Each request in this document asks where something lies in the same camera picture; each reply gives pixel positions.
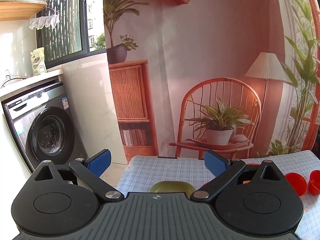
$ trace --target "green plate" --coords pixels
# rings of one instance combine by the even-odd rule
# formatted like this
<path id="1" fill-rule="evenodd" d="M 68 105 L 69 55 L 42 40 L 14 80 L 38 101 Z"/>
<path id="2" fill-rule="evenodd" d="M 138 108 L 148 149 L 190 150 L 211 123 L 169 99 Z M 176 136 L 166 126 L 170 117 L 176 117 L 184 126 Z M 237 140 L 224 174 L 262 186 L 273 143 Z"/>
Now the green plate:
<path id="1" fill-rule="evenodd" d="M 152 186 L 150 193 L 176 193 L 186 192 L 188 198 L 196 189 L 184 181 L 160 181 Z"/>

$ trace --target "washing machine drum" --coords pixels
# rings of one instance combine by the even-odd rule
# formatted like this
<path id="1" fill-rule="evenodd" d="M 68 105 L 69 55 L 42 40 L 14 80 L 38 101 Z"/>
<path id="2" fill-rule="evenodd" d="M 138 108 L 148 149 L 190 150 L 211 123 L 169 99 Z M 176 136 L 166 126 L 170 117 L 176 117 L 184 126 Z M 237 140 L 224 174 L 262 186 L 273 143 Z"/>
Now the washing machine drum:
<path id="1" fill-rule="evenodd" d="M 69 115 L 59 107 L 44 109 L 29 130 L 31 149 L 36 158 L 65 164 L 75 144 L 75 129 Z"/>

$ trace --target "lampshade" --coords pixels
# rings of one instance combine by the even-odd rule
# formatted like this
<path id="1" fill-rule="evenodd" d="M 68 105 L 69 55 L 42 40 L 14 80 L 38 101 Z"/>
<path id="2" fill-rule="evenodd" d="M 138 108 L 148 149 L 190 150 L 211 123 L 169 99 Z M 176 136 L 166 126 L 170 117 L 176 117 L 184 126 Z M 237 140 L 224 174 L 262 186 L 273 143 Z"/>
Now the lampshade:
<path id="1" fill-rule="evenodd" d="M 266 52 L 260 53 L 245 76 L 288 81 L 276 54 Z"/>

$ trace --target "wooden cabinet with rattan door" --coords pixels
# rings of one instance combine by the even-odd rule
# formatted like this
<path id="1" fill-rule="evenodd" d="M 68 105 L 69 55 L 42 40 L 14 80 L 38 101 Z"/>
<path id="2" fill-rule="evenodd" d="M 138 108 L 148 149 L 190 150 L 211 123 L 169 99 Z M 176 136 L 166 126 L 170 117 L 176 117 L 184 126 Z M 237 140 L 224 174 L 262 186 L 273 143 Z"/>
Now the wooden cabinet with rattan door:
<path id="1" fill-rule="evenodd" d="M 109 72 L 127 161 L 135 155 L 158 156 L 148 61 L 110 64 Z"/>

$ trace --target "blue gripper pad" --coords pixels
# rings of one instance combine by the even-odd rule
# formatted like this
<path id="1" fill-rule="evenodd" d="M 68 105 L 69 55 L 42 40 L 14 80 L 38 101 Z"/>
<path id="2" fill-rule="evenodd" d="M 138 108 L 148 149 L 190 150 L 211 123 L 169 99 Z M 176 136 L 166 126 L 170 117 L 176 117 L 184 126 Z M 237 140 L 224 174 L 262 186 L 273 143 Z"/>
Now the blue gripper pad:
<path id="1" fill-rule="evenodd" d="M 206 151 L 204 153 L 204 164 L 215 177 L 218 177 L 230 167 L 230 162 L 227 159 L 213 151 Z"/>
<path id="2" fill-rule="evenodd" d="M 85 166 L 96 176 L 100 177 L 102 173 L 111 164 L 111 152 L 108 149 L 104 149 L 97 153 L 95 156 L 85 161 Z"/>

